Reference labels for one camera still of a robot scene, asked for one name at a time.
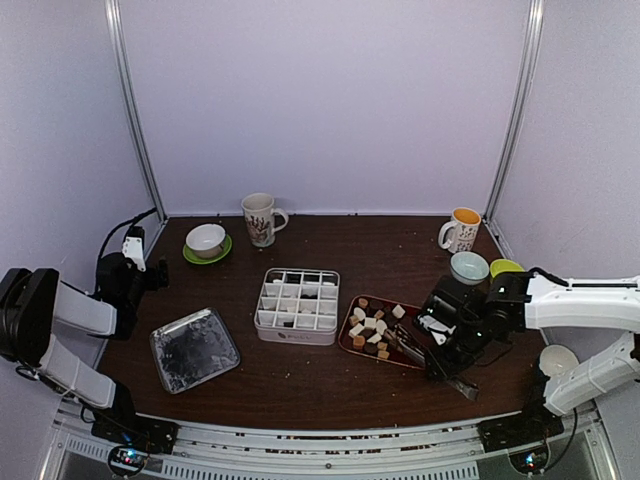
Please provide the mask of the red chocolate tray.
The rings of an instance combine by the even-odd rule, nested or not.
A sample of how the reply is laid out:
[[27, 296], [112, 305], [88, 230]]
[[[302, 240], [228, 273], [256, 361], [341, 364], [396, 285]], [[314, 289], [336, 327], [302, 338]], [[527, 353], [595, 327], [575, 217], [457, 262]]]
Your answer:
[[370, 296], [353, 298], [338, 345], [346, 352], [413, 370], [425, 370], [422, 354], [433, 344], [413, 323], [420, 308]]

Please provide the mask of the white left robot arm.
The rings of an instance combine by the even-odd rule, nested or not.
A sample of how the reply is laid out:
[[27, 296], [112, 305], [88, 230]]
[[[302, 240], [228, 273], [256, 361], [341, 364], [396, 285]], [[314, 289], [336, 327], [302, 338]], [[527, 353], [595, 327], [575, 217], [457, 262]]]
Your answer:
[[64, 282], [53, 268], [11, 268], [1, 279], [1, 356], [17, 371], [70, 393], [123, 444], [144, 433], [129, 389], [99, 373], [56, 336], [58, 324], [90, 337], [126, 341], [144, 294], [169, 284], [168, 264], [139, 267], [122, 253], [98, 261], [97, 292]]

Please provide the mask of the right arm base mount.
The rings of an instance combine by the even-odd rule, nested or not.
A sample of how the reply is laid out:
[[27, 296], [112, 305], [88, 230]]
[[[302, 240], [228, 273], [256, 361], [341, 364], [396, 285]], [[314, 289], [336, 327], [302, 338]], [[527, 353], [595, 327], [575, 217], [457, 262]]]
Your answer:
[[506, 450], [512, 468], [527, 476], [541, 474], [551, 465], [548, 441], [563, 432], [561, 419], [536, 420], [521, 414], [478, 424], [484, 451]]

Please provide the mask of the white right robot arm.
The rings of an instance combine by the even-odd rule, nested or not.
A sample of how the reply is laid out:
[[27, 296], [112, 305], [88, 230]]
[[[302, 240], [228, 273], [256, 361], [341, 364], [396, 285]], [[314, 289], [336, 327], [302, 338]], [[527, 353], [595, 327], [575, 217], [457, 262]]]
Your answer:
[[414, 326], [442, 343], [424, 353], [427, 375], [449, 381], [479, 361], [491, 342], [512, 333], [543, 331], [577, 347], [579, 363], [550, 374], [538, 403], [513, 419], [519, 440], [535, 440], [551, 415], [639, 378], [639, 279], [563, 279], [543, 269], [498, 274], [487, 290], [440, 278]]

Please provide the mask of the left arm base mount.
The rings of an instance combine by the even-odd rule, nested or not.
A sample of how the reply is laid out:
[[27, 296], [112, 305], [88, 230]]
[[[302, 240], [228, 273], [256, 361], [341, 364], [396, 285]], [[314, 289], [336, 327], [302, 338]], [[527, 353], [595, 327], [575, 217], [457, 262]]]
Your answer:
[[134, 428], [99, 417], [91, 427], [94, 437], [114, 443], [107, 453], [107, 467], [117, 477], [126, 479], [140, 474], [153, 455], [171, 454], [178, 431], [175, 422], [149, 417], [137, 417]]

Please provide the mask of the bunny print tin lid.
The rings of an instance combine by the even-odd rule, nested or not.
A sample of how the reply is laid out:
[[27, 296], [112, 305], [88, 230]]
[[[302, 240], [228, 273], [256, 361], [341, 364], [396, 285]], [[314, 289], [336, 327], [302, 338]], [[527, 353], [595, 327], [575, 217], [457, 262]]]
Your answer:
[[154, 362], [163, 388], [176, 395], [218, 377], [241, 363], [224, 321], [205, 308], [152, 331]]

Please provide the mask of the white divided tin box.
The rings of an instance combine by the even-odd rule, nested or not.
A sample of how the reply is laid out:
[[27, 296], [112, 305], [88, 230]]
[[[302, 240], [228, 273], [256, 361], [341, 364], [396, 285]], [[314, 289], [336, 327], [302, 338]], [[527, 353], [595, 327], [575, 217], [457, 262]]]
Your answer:
[[294, 345], [334, 344], [339, 291], [340, 275], [336, 271], [267, 270], [254, 313], [258, 338]]

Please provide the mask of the metal serving tongs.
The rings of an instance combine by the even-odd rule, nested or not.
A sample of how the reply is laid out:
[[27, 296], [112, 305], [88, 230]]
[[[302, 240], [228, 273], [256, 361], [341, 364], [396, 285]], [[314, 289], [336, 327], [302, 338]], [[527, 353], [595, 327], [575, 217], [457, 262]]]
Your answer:
[[446, 383], [466, 399], [470, 401], [477, 400], [479, 394], [478, 386], [458, 376], [446, 373], [434, 354], [422, 345], [407, 328], [397, 324], [393, 329], [386, 329], [383, 337], [396, 350], [418, 366], [423, 367], [429, 380]]

